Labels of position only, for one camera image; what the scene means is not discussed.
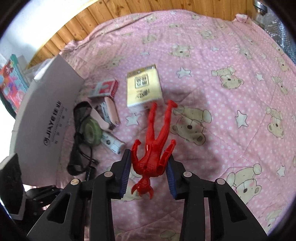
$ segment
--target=polka dot fabric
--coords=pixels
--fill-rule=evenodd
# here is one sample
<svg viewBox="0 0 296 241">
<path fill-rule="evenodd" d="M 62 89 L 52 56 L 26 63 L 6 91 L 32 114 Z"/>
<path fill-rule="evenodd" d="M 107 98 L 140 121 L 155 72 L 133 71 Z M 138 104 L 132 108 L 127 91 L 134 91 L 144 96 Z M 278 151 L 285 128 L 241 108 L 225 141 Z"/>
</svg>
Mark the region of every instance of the polka dot fabric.
<svg viewBox="0 0 296 241">
<path fill-rule="evenodd" d="M 85 79 L 77 102 L 90 101 L 98 81 L 119 81 L 114 101 L 121 126 L 114 135 L 127 148 L 135 139 L 145 142 L 148 116 L 126 106 L 127 72 L 156 64 L 165 103 L 178 104 L 166 143 L 177 141 L 174 158 L 202 179 L 224 178 L 269 232 L 293 199 L 296 183 L 295 66 L 276 47 L 254 23 L 174 10 L 105 22 L 61 54 Z M 156 136 L 165 109 L 157 109 Z M 57 171 L 61 187 L 73 178 L 66 171 L 73 135 L 71 119 Z M 138 157 L 143 154 L 142 144 Z M 121 158 L 104 145 L 94 156 L 100 161 L 97 174 Z M 151 179 L 152 200 L 132 195 L 139 180 L 132 170 L 126 195 L 112 201 L 116 240 L 178 240 L 183 201 L 172 198 L 165 175 Z M 209 240 L 208 212 L 206 222 Z"/>
</svg>

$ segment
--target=red plastic toy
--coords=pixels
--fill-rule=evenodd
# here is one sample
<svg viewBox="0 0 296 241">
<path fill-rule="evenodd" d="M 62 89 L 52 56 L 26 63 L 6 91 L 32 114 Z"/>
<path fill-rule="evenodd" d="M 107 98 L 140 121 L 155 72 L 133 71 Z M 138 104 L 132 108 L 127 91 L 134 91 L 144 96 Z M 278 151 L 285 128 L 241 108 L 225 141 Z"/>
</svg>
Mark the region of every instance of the red plastic toy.
<svg viewBox="0 0 296 241">
<path fill-rule="evenodd" d="M 168 138 L 170 132 L 170 120 L 172 108 L 176 108 L 177 104 L 169 100 L 168 108 L 165 112 L 165 123 L 159 133 L 159 136 L 155 140 L 154 138 L 154 118 L 157 104 L 153 103 L 148 116 L 148 130 L 146 135 L 146 146 L 145 155 L 141 160 L 138 160 L 137 150 L 141 142 L 137 139 L 131 150 L 131 161 L 133 164 L 133 169 L 139 175 L 142 175 L 141 180 L 135 184 L 131 190 L 131 193 L 138 190 L 139 195 L 149 192 L 150 199 L 153 197 L 153 189 L 150 186 L 150 177 L 158 177 L 162 175 L 165 171 L 165 167 L 168 163 L 168 159 L 172 154 L 174 147 L 176 145 L 176 140 L 172 140 L 168 148 L 164 151 L 162 157 L 161 153 L 163 147 Z"/>
</svg>

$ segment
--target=silver screw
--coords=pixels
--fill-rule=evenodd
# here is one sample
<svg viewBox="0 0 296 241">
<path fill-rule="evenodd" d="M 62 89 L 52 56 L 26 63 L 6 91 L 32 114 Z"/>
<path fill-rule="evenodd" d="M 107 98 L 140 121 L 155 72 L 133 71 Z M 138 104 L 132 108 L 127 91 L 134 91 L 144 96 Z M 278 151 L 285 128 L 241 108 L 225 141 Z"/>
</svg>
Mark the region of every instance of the silver screw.
<svg viewBox="0 0 296 241">
<path fill-rule="evenodd" d="M 79 183 L 79 179 L 73 179 L 72 181 L 71 181 L 71 184 L 72 185 L 77 185 Z"/>
<path fill-rule="evenodd" d="M 220 185 L 224 185 L 225 184 L 225 180 L 222 178 L 217 179 L 217 183 Z"/>
<path fill-rule="evenodd" d="M 183 176 L 185 176 L 185 177 L 191 177 L 192 176 L 192 173 L 191 172 L 184 172 L 183 173 Z"/>
<path fill-rule="evenodd" d="M 107 171 L 104 173 L 105 177 L 111 177 L 113 175 L 113 172 Z"/>
</svg>

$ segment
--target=white small box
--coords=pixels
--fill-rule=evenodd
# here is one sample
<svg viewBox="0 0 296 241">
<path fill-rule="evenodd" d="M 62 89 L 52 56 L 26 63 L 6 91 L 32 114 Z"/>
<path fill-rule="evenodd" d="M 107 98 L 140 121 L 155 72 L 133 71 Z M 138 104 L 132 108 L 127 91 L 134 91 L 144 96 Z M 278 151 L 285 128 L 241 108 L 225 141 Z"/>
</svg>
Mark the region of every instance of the white small box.
<svg viewBox="0 0 296 241">
<path fill-rule="evenodd" d="M 127 74 L 127 106 L 132 112 L 150 108 L 153 102 L 162 105 L 163 95 L 156 66 L 150 65 Z"/>
</svg>

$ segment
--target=wood paneling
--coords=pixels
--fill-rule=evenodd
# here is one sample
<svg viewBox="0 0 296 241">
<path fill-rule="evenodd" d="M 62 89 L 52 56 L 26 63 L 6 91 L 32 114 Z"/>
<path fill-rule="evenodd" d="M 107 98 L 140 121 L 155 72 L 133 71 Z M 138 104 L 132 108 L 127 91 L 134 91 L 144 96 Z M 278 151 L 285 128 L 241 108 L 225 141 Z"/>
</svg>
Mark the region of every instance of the wood paneling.
<svg viewBox="0 0 296 241">
<path fill-rule="evenodd" d="M 237 13 L 252 16 L 253 0 L 98 0 L 67 22 L 35 54 L 29 66 L 52 58 L 72 40 L 80 41 L 108 20 L 137 12 L 186 9 L 232 21 Z"/>
</svg>

